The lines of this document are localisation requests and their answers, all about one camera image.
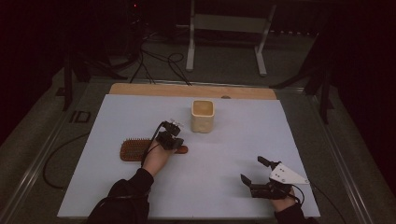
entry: dark background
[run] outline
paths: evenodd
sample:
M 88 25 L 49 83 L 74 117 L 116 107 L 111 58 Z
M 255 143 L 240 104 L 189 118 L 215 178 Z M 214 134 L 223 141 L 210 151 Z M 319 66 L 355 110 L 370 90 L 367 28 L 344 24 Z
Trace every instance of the dark background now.
M 133 14 L 126 19 L 127 14 L 120 13 L 127 10 L 125 2 L 1 2 L 0 144 L 49 88 L 52 76 L 63 67 L 64 53 L 68 49 L 82 50 L 98 57 L 95 60 L 106 60 L 108 54 L 120 53 L 119 49 L 129 41 L 125 36 L 134 34 L 134 30 L 124 32 L 122 28 L 128 26 L 131 18 L 138 16 Z M 260 11 L 241 10 L 239 2 L 197 1 L 196 11 L 235 16 L 261 15 Z M 176 24 L 189 24 L 190 1 L 149 0 L 138 3 L 150 27 L 164 35 L 175 37 Z M 396 138 L 396 100 L 393 99 L 396 16 L 391 14 L 395 7 L 394 3 L 385 0 L 282 2 L 272 25 L 276 34 L 281 31 L 303 35 L 326 34 L 319 35 L 320 41 L 313 47 L 315 50 L 308 54 L 306 61 L 312 66 L 325 60 L 337 44 L 332 84 L 338 88 L 340 98 L 392 190 L 396 189 L 391 173 L 396 170 L 393 141 Z M 118 35 L 109 35 L 114 34 L 115 30 L 111 29 L 118 31 Z

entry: brown hairbrush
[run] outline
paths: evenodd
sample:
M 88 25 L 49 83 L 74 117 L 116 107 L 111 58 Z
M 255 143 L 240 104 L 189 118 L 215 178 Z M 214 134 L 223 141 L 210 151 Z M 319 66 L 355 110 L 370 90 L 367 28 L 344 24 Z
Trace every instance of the brown hairbrush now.
M 150 142 L 148 138 L 126 139 L 121 145 L 120 158 L 123 161 L 142 161 L 143 153 L 149 147 Z M 188 151 L 186 146 L 181 146 L 175 153 L 186 154 Z

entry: cylindrical container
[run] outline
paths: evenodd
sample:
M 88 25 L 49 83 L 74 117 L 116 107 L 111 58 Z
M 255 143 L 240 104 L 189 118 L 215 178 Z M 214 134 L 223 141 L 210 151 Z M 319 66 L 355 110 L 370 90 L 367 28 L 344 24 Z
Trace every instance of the cylindrical container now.
M 215 104 L 209 100 L 195 100 L 191 106 L 191 130 L 195 133 L 210 133 L 213 130 Z

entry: metal frame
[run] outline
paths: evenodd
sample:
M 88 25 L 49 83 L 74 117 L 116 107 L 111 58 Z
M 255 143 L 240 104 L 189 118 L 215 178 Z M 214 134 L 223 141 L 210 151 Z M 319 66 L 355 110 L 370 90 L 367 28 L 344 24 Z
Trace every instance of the metal frame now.
M 276 5 L 272 5 L 266 19 L 195 14 L 195 0 L 191 0 L 190 44 L 187 53 L 186 70 L 191 72 L 194 67 L 195 29 L 248 32 L 262 34 L 262 40 L 259 45 L 254 48 L 254 53 L 259 67 L 259 74 L 262 77 L 266 77 L 267 71 L 262 57 L 262 49 L 264 48 L 265 40 L 270 31 L 271 21 L 275 11 Z

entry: human hand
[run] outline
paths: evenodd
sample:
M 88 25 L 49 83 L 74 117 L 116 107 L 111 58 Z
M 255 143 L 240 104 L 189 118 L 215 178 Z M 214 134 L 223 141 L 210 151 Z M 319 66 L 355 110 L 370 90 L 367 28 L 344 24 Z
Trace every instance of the human hand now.
M 156 140 L 152 142 L 149 148 L 151 151 L 147 155 L 142 168 L 154 177 L 165 166 L 169 157 L 176 152 L 176 149 L 165 150 Z
M 290 194 L 294 195 L 294 190 L 291 188 Z M 296 204 L 296 201 L 291 198 L 290 196 L 287 196 L 284 199 L 276 199 L 276 200 L 270 200 L 272 206 L 275 208 L 276 212 L 281 212 L 285 210 L 288 207 L 291 207 Z

